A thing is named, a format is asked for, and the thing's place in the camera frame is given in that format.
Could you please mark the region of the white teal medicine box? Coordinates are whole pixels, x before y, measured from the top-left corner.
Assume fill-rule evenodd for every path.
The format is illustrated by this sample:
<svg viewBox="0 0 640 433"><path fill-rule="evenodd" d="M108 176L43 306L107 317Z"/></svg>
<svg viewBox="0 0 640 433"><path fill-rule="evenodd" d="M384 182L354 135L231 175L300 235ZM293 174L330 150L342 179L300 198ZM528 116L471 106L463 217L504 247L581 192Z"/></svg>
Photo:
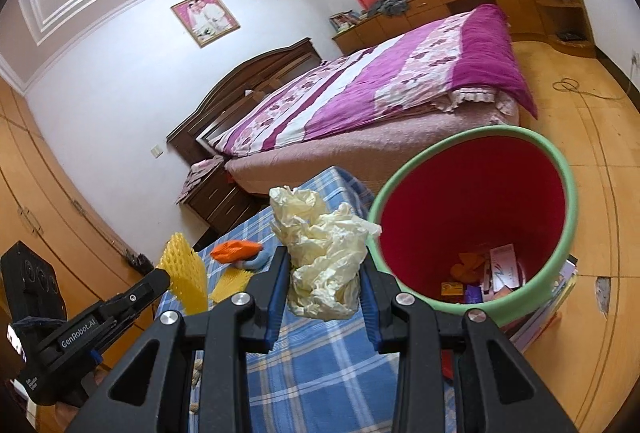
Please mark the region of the white teal medicine box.
<svg viewBox="0 0 640 433"><path fill-rule="evenodd" d="M515 290L521 287L521 276L518 271L515 249L512 243L489 251L491 285L494 292L503 288Z"/></svg>

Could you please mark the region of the orange mesh bag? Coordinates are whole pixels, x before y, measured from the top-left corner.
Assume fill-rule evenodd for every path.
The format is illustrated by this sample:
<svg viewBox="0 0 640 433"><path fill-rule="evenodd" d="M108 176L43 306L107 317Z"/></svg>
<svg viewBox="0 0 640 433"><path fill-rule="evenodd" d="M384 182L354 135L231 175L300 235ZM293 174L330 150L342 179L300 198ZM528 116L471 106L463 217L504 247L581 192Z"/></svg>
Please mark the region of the orange mesh bag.
<svg viewBox="0 0 640 433"><path fill-rule="evenodd" d="M262 251L259 242L249 240L227 240L218 243L210 251L212 258L220 264L245 262L254 259Z"/></svg>

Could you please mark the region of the folded clothes on nightstand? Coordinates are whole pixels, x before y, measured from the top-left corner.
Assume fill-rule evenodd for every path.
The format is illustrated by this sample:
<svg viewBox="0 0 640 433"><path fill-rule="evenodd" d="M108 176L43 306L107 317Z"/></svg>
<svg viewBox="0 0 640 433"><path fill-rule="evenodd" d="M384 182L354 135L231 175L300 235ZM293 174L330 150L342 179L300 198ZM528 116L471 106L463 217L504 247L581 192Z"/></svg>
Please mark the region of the folded clothes on nightstand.
<svg viewBox="0 0 640 433"><path fill-rule="evenodd" d="M223 163L224 158L221 156L215 156L213 158L197 162L196 164L192 164L188 175L186 175L186 180L182 185L180 195L176 200L176 205L182 204L183 201L189 197L192 190L195 190L195 188L204 181L209 173L212 173L216 167L219 167Z"/></svg>

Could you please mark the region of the dark clothes pile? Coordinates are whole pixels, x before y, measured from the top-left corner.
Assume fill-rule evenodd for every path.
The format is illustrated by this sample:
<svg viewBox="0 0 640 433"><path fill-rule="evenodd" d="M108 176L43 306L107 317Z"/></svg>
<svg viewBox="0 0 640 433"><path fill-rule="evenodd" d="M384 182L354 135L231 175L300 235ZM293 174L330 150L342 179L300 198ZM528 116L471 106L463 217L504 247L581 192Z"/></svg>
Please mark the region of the dark clothes pile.
<svg viewBox="0 0 640 433"><path fill-rule="evenodd" d="M367 16L401 16L409 9L409 0L376 0L368 9Z"/></svg>

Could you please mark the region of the blue plaid tablecloth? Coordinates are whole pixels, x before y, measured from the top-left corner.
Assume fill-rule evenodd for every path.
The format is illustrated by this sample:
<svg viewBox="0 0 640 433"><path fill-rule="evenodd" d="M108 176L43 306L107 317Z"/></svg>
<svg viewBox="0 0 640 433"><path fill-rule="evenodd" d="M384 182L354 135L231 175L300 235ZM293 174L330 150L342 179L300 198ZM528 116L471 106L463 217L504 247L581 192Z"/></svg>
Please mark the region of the blue plaid tablecloth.
<svg viewBox="0 0 640 433"><path fill-rule="evenodd" d="M281 327L265 355L246 357L250 427L255 432L388 432L399 357L380 354L359 307L357 269L369 239L373 196L348 172L329 167L296 187L276 187L271 205L222 236L279 245L292 254L284 275Z"/></svg>

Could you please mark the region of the yellow foam net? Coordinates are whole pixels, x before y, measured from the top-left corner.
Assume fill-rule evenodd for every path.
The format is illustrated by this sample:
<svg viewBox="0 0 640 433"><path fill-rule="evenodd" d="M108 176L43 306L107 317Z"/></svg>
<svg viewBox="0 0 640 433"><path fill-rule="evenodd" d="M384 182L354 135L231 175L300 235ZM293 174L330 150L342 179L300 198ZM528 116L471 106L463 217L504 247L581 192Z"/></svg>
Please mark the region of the yellow foam net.
<svg viewBox="0 0 640 433"><path fill-rule="evenodd" d="M208 310L205 264L182 233L173 234L166 242L157 267L169 275L169 290L181 303L186 315Z"/></svg>
<svg viewBox="0 0 640 433"><path fill-rule="evenodd" d="M209 294L209 301L216 305L232 297L233 294L243 292L253 275L252 271L229 266L222 272L213 291Z"/></svg>

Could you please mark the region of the small yellow box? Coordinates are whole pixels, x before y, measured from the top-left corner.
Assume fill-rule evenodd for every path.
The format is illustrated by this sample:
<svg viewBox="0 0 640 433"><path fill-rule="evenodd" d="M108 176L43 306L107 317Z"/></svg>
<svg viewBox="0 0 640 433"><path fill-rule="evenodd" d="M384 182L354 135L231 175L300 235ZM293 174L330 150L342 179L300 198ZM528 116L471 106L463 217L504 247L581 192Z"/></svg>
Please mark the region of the small yellow box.
<svg viewBox="0 0 640 433"><path fill-rule="evenodd" d="M465 286L463 283L446 283L440 284L440 295L442 297L463 297Z"/></svg>

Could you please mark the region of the peanut front centre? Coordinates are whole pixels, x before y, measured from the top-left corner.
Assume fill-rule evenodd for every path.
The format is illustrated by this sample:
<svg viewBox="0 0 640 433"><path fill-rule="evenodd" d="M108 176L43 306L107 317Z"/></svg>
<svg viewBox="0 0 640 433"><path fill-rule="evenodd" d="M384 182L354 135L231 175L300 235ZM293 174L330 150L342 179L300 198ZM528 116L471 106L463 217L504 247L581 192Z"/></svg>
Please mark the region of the peanut front centre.
<svg viewBox="0 0 640 433"><path fill-rule="evenodd" d="M200 384L202 379L203 361L201 358L197 358L194 361L191 379L191 401L190 401L190 413L192 415L198 414L200 408Z"/></svg>

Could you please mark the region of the blue plastic curved piece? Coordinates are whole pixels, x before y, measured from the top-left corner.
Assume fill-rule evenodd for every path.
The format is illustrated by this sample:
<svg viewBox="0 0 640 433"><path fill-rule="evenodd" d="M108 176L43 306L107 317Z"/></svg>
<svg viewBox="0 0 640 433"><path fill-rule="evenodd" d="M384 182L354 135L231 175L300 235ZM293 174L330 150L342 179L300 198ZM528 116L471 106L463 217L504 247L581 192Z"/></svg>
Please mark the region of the blue plastic curved piece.
<svg viewBox="0 0 640 433"><path fill-rule="evenodd" d="M239 260L235 263L235 267L244 271L260 271L271 261L271 258L272 252L262 249L247 260Z"/></svg>

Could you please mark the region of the wall light switch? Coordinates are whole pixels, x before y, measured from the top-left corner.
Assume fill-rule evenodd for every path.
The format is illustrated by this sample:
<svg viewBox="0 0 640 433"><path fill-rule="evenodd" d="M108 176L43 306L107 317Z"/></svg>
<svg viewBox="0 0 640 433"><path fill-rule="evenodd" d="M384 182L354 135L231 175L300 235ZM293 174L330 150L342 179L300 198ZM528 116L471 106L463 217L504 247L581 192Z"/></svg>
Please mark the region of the wall light switch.
<svg viewBox="0 0 640 433"><path fill-rule="evenodd" d="M151 149L151 154L154 158L158 158L163 155L163 148L156 145Z"/></svg>

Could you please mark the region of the purple floral quilt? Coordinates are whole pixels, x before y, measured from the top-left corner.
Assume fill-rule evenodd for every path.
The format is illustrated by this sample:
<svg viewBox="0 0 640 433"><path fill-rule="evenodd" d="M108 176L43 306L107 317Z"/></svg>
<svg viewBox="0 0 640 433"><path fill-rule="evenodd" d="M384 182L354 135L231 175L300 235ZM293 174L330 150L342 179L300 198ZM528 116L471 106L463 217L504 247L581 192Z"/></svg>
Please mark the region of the purple floral quilt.
<svg viewBox="0 0 640 433"><path fill-rule="evenodd" d="M538 114L495 4L448 16L324 62L269 94L212 144L246 157L435 108L517 102Z"/></svg>

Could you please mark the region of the purple plastic wrapper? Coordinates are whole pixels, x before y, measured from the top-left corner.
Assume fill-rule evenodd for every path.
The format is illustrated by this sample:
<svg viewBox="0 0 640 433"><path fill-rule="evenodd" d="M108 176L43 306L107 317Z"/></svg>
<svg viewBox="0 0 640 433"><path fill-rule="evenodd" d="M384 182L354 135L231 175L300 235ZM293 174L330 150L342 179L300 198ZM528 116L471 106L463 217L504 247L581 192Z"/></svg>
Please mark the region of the purple plastic wrapper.
<svg viewBox="0 0 640 433"><path fill-rule="evenodd" d="M480 286L468 285L464 291L464 303L465 304L478 304L484 302L484 292Z"/></svg>

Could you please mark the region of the books under bin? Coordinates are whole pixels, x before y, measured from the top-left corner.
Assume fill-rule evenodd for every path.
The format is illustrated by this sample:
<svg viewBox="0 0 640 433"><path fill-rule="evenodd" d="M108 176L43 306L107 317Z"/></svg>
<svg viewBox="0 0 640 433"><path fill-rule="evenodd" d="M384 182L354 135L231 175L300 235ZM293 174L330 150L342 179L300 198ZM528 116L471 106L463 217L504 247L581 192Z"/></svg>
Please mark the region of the books under bin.
<svg viewBox="0 0 640 433"><path fill-rule="evenodd" d="M552 298L535 312L503 327L502 331L512 344L524 353L540 335L558 318L562 304L572 292L577 278L578 260L570 254L558 278L552 283Z"/></svg>

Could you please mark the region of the long wooden low cabinet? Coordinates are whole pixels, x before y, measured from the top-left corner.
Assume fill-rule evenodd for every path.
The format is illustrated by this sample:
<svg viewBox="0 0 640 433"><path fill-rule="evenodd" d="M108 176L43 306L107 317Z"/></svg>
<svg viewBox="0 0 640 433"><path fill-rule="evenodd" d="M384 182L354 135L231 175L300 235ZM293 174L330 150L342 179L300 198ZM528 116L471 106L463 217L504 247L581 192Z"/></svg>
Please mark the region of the long wooden low cabinet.
<svg viewBox="0 0 640 433"><path fill-rule="evenodd" d="M483 4L495 4L503 11L514 41L541 41L578 57L596 55L584 0L406 0L403 13L367 17L336 34L333 41L342 54L349 55Z"/></svg>

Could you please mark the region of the dark wooden nightstand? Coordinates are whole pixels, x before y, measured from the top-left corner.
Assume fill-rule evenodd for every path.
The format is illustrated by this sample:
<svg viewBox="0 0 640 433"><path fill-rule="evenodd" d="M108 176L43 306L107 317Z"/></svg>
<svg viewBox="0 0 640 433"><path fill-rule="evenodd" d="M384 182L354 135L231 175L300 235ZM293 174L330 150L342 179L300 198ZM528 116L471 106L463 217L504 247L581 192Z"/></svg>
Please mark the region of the dark wooden nightstand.
<svg viewBox="0 0 640 433"><path fill-rule="evenodd" d="M181 201L218 236L267 207L265 196L247 193L223 164L218 164Z"/></svg>

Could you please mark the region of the cream plastic bag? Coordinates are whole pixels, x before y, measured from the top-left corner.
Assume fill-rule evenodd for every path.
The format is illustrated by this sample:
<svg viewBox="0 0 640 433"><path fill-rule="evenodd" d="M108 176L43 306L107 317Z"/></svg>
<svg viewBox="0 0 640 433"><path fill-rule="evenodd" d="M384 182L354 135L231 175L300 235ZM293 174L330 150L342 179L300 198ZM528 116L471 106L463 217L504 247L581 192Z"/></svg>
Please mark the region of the cream plastic bag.
<svg viewBox="0 0 640 433"><path fill-rule="evenodd" d="M347 202L334 211L314 190L273 187L271 228L291 257L288 307L298 317L346 320L358 311L360 265L382 227Z"/></svg>

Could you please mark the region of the photo frames on cabinet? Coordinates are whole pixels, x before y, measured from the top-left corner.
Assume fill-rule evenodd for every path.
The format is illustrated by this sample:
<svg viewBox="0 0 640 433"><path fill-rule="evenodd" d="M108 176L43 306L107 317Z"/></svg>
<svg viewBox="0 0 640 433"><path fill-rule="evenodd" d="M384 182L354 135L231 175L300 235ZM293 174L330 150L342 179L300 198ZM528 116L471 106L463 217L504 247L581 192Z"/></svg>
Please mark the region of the photo frames on cabinet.
<svg viewBox="0 0 640 433"><path fill-rule="evenodd" d="M344 11L330 16L330 23L339 34L360 23L360 14L356 11Z"/></svg>

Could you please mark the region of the framed wedding photo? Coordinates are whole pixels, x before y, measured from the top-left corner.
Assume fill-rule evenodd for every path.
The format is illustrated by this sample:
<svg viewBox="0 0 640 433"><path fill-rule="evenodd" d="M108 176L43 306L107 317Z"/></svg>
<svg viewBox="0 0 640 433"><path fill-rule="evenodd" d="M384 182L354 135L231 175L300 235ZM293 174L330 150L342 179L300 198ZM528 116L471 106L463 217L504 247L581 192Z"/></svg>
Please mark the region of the framed wedding photo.
<svg viewBox="0 0 640 433"><path fill-rule="evenodd" d="M240 28L221 0L183 0L171 11L200 48Z"/></svg>

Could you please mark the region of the wooden bed with headboard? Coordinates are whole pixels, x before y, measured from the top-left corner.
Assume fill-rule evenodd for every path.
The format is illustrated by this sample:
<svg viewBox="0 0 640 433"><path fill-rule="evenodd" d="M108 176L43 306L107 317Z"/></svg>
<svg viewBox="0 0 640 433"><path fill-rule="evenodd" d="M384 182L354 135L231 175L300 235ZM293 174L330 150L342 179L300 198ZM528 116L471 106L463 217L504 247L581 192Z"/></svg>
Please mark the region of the wooden bed with headboard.
<svg viewBox="0 0 640 433"><path fill-rule="evenodd" d="M247 115L206 124L196 141L244 190L265 193L340 167L372 186L418 150L467 128L538 114L495 4L454 14L321 63Z"/></svg>

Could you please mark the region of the wooden wardrobe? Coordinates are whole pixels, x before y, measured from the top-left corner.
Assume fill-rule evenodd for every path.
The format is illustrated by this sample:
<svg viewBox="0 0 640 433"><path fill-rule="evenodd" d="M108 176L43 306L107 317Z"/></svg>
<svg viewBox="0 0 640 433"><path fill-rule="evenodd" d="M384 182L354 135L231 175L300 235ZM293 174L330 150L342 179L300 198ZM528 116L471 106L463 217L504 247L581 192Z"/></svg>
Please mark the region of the wooden wardrobe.
<svg viewBox="0 0 640 433"><path fill-rule="evenodd" d="M141 279L85 209L37 128L25 98L1 83L1 250L23 242L54 269L72 318Z"/></svg>

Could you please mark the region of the red bin green rim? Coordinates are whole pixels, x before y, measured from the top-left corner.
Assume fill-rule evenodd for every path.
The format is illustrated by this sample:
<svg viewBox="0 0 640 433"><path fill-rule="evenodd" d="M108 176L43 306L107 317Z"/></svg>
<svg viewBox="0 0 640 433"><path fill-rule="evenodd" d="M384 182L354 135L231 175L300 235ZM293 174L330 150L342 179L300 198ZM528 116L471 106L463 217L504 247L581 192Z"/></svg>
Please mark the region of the red bin green rim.
<svg viewBox="0 0 640 433"><path fill-rule="evenodd" d="M481 127L404 164L375 197L369 219L382 228L369 242L378 270L452 315L469 311L442 295L460 254L513 245L525 285L480 305L506 326L551 300L573 245L578 195L570 165L547 138L521 127Z"/></svg>

